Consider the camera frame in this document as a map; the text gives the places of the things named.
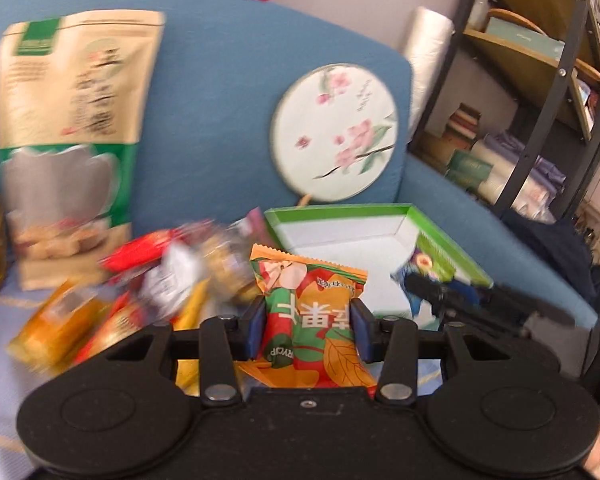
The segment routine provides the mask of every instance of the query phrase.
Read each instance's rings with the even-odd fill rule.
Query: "blue fabric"
[[[500,220],[411,155],[408,155],[396,202],[415,204],[494,282],[510,285],[562,307],[578,325],[595,325],[596,314],[586,301],[538,260]]]
[[[365,66],[385,82],[406,146],[411,66],[392,49],[331,23],[257,0],[0,0],[0,35],[14,22],[90,9],[166,13],[135,174],[134,232],[201,219],[234,221],[255,205],[295,205],[269,151],[276,105],[319,66]],[[351,202],[392,202],[404,153]]]

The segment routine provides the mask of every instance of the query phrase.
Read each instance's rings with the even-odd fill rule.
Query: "blue sofa backrest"
[[[135,172],[136,234],[295,204],[271,160],[270,122],[284,92],[325,64],[359,64],[384,80],[398,108],[397,145],[406,147],[409,63],[373,40],[270,2],[0,0],[0,36],[11,23],[90,9],[166,14]],[[404,151],[396,149],[380,179],[351,202],[393,202]]]

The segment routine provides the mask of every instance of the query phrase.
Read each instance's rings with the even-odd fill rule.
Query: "silver bolt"
[[[413,395],[413,390],[406,384],[389,383],[380,388],[380,394],[389,400],[407,400]]]
[[[205,395],[209,400],[231,400],[238,392],[230,384],[213,384],[205,390]]]

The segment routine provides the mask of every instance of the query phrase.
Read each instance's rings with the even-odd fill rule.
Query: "metal post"
[[[451,36],[451,40],[449,41],[449,47],[446,51],[445,59],[440,66],[440,72],[438,73],[436,83],[431,89],[429,99],[427,100],[427,104],[422,111],[422,115],[420,117],[420,121],[418,122],[418,126],[416,127],[413,139],[411,139],[411,142],[409,143],[410,151],[413,151],[413,149],[418,145],[418,141],[427,127],[427,123],[429,122],[433,108],[436,105],[440,91],[442,90],[442,87],[446,81],[446,76],[449,74],[451,64],[453,63],[454,57],[456,56],[456,53],[460,48],[460,44],[462,43],[462,34],[464,33],[466,22],[469,21],[469,15],[474,7],[474,2],[475,0],[460,0],[458,2],[458,10],[456,10],[456,14],[453,18],[454,32]]]
[[[551,85],[544,106],[540,111],[538,121],[531,133],[529,142],[526,144],[507,185],[502,190],[498,201],[492,208],[492,211],[496,216],[502,216],[503,213],[509,209],[511,204],[513,204],[513,201],[518,196],[522,185],[536,163],[538,155],[540,155],[540,151],[549,135],[549,131],[551,131],[551,127],[558,115],[558,110],[564,100],[564,95],[568,87],[568,80],[571,77],[576,56],[580,49],[582,31],[584,30],[584,25],[587,21],[588,10],[589,0],[575,0],[571,23],[569,25],[564,50],[562,51],[562,57],[560,58],[560,63],[558,63],[558,69],[555,72],[554,82]]]
[[[587,143],[582,159],[576,171],[567,177],[563,192],[558,195],[552,205],[552,211],[556,218],[562,218],[571,208],[574,197],[578,194],[581,187],[584,186],[584,177],[589,172],[594,156],[600,148],[600,100],[596,106],[596,122],[591,131],[591,139]]]

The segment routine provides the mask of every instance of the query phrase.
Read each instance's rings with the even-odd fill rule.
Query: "plastic bottle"
[[[484,30],[489,12],[489,0],[475,0],[466,26],[473,30]]]

